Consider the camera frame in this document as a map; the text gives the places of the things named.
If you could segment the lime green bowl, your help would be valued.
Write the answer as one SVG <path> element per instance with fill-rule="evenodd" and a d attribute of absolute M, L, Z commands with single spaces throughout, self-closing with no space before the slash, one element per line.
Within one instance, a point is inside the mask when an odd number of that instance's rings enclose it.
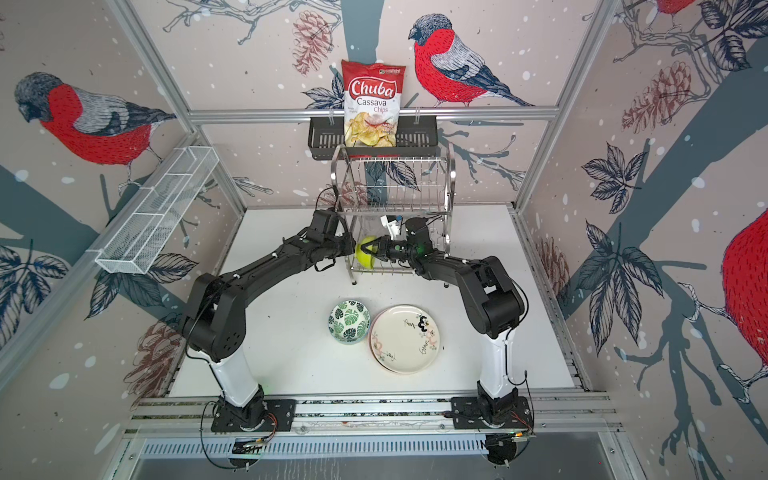
<path fill-rule="evenodd" d="M 366 236 L 356 245 L 355 256 L 363 269 L 372 270 L 375 263 L 375 257 L 370 253 L 366 253 L 362 246 L 375 240 L 375 236 Z"/>

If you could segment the leaf pattern bowl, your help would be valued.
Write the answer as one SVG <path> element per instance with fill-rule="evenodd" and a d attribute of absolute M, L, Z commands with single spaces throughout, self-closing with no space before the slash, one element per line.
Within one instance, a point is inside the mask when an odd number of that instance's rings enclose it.
<path fill-rule="evenodd" d="M 354 344 L 363 340 L 371 323 L 370 311 L 358 300 L 341 301 L 328 316 L 329 333 L 343 344 Z"/>

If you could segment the white painted ceramic plate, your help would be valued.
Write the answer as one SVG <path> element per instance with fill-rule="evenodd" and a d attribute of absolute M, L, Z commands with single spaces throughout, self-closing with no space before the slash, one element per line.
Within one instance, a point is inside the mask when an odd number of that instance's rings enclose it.
<path fill-rule="evenodd" d="M 437 359 L 441 335 L 427 311 L 414 305 L 395 305 L 373 320 L 369 348 L 377 363 L 386 370 L 402 375 L 416 374 Z"/>

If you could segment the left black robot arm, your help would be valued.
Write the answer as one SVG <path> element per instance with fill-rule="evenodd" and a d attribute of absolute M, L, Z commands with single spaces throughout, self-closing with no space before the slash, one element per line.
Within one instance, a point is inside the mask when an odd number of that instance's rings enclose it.
<path fill-rule="evenodd" d="M 255 431 L 275 416 L 242 348 L 250 304 L 289 277 L 319 271 L 320 262 L 335 262 L 354 250 L 343 215 L 334 209 L 316 210 L 308 226 L 284 238 L 264 257 L 219 276 L 202 274 L 194 281 L 181 335 L 195 353 L 192 358 L 207 363 L 220 388 L 214 431 Z"/>

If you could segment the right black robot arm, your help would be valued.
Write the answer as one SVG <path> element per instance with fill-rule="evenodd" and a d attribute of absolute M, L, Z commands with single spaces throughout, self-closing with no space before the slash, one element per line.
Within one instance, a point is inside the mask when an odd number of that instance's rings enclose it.
<path fill-rule="evenodd" d="M 533 410 L 512 380 L 508 360 L 508 346 L 528 314 L 530 302 L 497 257 L 451 256 L 433 245 L 428 223 L 425 217 L 409 218 L 402 240 L 384 235 L 362 240 L 358 246 L 369 257 L 404 264 L 423 279 L 458 288 L 471 326 L 485 337 L 480 348 L 475 416 L 492 428 L 517 424 L 530 429 Z"/>

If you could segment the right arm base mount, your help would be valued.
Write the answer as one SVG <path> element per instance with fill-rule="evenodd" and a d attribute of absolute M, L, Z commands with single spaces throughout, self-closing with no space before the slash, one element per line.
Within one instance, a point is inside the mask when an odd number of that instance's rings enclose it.
<path fill-rule="evenodd" d="M 457 430 L 533 428 L 532 410 L 526 397 L 502 398 L 501 402 L 477 397 L 453 397 L 443 416 Z"/>

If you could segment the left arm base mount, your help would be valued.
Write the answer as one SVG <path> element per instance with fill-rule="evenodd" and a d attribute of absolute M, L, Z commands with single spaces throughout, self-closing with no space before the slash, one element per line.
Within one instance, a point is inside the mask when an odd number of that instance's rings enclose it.
<path fill-rule="evenodd" d="M 296 407 L 294 399 L 255 399 L 245 407 L 236 407 L 219 397 L 211 430 L 214 433 L 288 432 Z"/>

